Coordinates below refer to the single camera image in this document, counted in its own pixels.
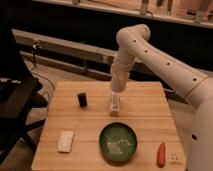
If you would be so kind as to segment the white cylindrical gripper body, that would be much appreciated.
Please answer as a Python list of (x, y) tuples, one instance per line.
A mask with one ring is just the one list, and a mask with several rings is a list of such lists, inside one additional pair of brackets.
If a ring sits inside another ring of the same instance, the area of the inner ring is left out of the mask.
[(129, 79), (129, 70), (127, 67), (113, 63), (111, 65), (111, 83), (110, 87), (113, 92), (121, 93), (126, 89), (126, 83)]

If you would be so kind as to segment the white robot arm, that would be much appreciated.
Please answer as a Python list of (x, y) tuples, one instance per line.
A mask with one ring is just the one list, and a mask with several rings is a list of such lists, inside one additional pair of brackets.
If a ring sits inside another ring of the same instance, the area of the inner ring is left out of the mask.
[(139, 59), (196, 108), (185, 170), (213, 171), (213, 78), (152, 46), (150, 35), (145, 24), (117, 32), (119, 48), (111, 65), (111, 90), (125, 90), (129, 72)]

